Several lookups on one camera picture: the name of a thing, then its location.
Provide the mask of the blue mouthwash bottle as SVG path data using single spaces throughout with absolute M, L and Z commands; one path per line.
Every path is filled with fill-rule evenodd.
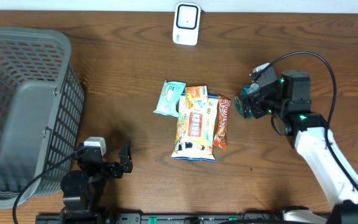
M 242 89 L 240 95 L 249 95 L 249 94 L 251 94 L 251 93 L 253 93 L 255 91 L 258 91 L 258 90 L 259 90 L 259 84 L 258 83 L 253 83 L 251 85 L 246 85 Z

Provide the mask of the orange brown candy bar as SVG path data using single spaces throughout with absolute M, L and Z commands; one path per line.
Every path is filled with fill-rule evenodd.
M 227 149 L 227 117 L 231 100 L 218 95 L 218 126 L 214 135 L 213 145 L 221 149 Z

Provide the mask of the large yellow snack bag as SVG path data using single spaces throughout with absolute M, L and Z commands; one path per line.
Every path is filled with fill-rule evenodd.
M 178 102 L 179 117 L 172 159 L 214 162 L 213 139 L 218 97 L 209 95 L 206 104 L 190 103 L 185 95 Z

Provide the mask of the teal wet wipes pack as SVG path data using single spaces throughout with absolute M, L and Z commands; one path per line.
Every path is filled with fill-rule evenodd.
M 165 80 L 154 113 L 178 117 L 177 104 L 185 87 L 186 83 Z

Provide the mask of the small orange snack pack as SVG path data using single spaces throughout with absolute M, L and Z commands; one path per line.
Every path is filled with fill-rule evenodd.
M 202 108 L 208 102 L 208 89 L 206 85 L 186 87 L 185 95 L 185 101 L 189 108 L 194 106 Z

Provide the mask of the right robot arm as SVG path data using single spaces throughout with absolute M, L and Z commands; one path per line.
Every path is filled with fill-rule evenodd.
M 271 116 L 273 129 L 286 136 L 306 161 L 332 208 L 328 223 L 358 222 L 358 175 L 344 157 L 328 122 L 311 111 L 307 72 L 254 71 L 253 83 L 235 97 L 236 108 L 247 118 Z

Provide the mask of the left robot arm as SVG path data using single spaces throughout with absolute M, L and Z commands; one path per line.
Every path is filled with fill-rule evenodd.
M 60 223 L 115 223 L 116 219 L 99 201 L 107 182 L 120 179 L 133 170 L 131 141 L 120 150 L 118 162 L 105 162 L 106 142 L 102 137 L 90 137 L 79 145 L 73 158 L 79 170 L 67 173 L 60 184 L 64 209 Z

